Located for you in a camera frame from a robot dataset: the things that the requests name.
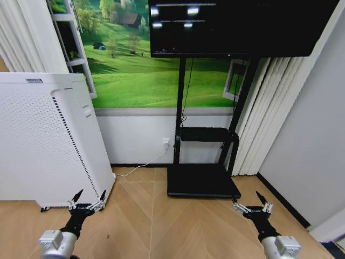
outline black metal tv stand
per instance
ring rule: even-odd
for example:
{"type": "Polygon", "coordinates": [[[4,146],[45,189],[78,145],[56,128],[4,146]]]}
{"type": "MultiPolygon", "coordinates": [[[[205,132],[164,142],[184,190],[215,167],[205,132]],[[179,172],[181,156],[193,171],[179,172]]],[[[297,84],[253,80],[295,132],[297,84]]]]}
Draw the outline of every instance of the black metal tv stand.
{"type": "Polygon", "coordinates": [[[229,129],[181,127],[185,62],[186,58],[181,57],[178,76],[174,163],[168,167],[168,195],[176,197],[238,199],[241,197],[241,193],[230,178],[239,145],[239,137],[235,130],[252,84],[259,58],[251,57],[250,59],[247,75],[244,79],[229,129]],[[181,141],[223,142],[218,163],[180,163],[181,141]],[[230,164],[228,170],[226,170],[224,162],[231,143],[233,143],[233,146],[230,164]]]}

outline wooden floor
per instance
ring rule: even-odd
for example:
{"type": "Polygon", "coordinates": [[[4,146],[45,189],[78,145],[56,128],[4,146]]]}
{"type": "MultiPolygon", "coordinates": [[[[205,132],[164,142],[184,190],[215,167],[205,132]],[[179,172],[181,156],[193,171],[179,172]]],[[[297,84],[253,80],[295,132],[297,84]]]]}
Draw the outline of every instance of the wooden floor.
{"type": "MultiPolygon", "coordinates": [[[[170,198],[166,173],[165,168],[140,168],[118,177],[106,209],[86,219],[74,254],[81,259],[265,258],[254,224],[229,200],[170,198]]],[[[299,258],[332,258],[256,176],[233,180],[242,204],[259,205],[256,190],[274,203],[270,222],[298,240],[299,258]]],[[[0,258],[39,258],[41,234],[60,229],[68,218],[66,208],[40,213],[35,202],[0,202],[0,258]]]]}

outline white power cable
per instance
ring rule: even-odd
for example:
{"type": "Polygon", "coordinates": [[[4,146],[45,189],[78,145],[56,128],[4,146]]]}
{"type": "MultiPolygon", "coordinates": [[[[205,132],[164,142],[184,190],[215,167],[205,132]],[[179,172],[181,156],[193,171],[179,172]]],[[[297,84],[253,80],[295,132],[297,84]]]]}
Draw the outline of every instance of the white power cable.
{"type": "Polygon", "coordinates": [[[123,177],[126,177],[128,176],[129,174],[131,174],[132,172],[134,172],[135,170],[137,170],[139,167],[143,167],[143,166],[147,166],[149,163],[152,163],[153,161],[155,161],[156,159],[160,158],[162,155],[164,155],[168,150],[164,150],[164,152],[162,154],[160,154],[159,156],[157,156],[156,158],[152,159],[151,161],[149,161],[148,163],[146,163],[145,165],[141,165],[141,166],[137,166],[135,167],[132,171],[130,171],[128,174],[126,175],[122,175],[122,174],[117,174],[116,176],[123,176],[123,177]]]}

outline tree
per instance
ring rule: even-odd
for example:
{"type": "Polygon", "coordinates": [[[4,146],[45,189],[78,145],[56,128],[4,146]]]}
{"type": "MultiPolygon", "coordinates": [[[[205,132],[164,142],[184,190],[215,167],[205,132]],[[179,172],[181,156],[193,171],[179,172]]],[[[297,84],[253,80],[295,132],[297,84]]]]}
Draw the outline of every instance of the tree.
{"type": "Polygon", "coordinates": [[[99,2],[99,9],[101,9],[104,19],[109,19],[111,12],[114,10],[114,0],[101,0],[99,2]]]}
{"type": "Polygon", "coordinates": [[[89,0],[74,0],[77,9],[92,9],[89,0]]]}
{"type": "Polygon", "coordinates": [[[114,3],[114,6],[113,6],[113,9],[112,9],[112,11],[110,12],[109,20],[110,20],[112,23],[118,23],[121,14],[122,14],[121,4],[115,2],[115,3],[114,3]]]}
{"type": "Polygon", "coordinates": [[[121,0],[121,7],[126,12],[134,12],[136,9],[134,0],[121,0]]]}
{"type": "Polygon", "coordinates": [[[136,54],[136,50],[139,47],[139,37],[136,34],[131,33],[129,35],[128,41],[130,53],[136,54]]]}
{"type": "Polygon", "coordinates": [[[107,50],[109,52],[109,55],[112,57],[112,58],[115,58],[116,56],[116,47],[117,47],[117,42],[116,42],[116,39],[115,38],[111,38],[108,42],[108,45],[107,45],[107,50]]]}
{"type": "Polygon", "coordinates": [[[98,20],[94,17],[91,10],[78,9],[80,24],[83,30],[90,35],[91,32],[96,32],[98,28],[98,20]]]}
{"type": "Polygon", "coordinates": [[[139,29],[139,31],[141,31],[143,33],[149,32],[149,28],[146,26],[146,20],[144,17],[141,18],[141,23],[140,23],[138,29],[139,29]]]}

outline robotic arm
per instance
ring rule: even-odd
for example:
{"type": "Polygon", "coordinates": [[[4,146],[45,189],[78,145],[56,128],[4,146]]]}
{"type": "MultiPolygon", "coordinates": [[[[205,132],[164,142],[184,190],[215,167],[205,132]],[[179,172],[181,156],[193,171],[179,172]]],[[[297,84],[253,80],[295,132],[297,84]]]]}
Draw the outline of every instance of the robotic arm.
{"type": "Polygon", "coordinates": [[[268,218],[271,216],[273,204],[268,203],[265,197],[256,192],[261,206],[243,206],[236,199],[233,200],[234,209],[253,221],[259,232],[258,239],[263,244],[267,259],[295,259],[301,249],[297,240],[292,236],[281,236],[270,224],[268,218]]]}
{"type": "Polygon", "coordinates": [[[71,217],[66,226],[60,230],[47,230],[40,237],[39,243],[43,248],[42,258],[77,258],[76,256],[72,256],[72,253],[74,244],[80,236],[81,226],[87,217],[104,209],[106,191],[104,190],[100,200],[94,204],[76,204],[81,193],[82,190],[71,201],[68,201],[68,210],[70,211],[71,217]]]}

